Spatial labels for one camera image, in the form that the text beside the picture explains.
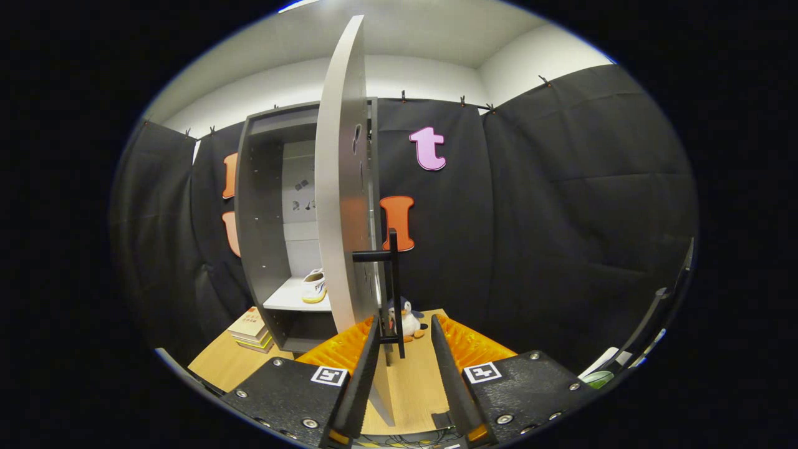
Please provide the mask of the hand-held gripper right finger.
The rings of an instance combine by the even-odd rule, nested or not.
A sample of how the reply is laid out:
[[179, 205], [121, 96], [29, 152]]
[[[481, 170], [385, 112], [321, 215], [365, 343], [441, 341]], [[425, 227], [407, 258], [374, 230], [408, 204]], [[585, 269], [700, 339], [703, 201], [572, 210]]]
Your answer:
[[513, 352], [441, 314], [431, 318], [430, 337], [464, 446], [518, 443], [598, 398], [598, 389], [541, 350]]

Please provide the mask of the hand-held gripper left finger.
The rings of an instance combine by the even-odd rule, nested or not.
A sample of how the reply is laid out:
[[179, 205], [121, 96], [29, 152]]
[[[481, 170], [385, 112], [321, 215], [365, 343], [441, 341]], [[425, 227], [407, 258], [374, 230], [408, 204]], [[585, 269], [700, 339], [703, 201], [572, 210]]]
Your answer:
[[370, 316], [302, 356], [274, 356], [221, 397], [225, 406], [302, 448], [350, 448], [361, 435], [381, 347]]

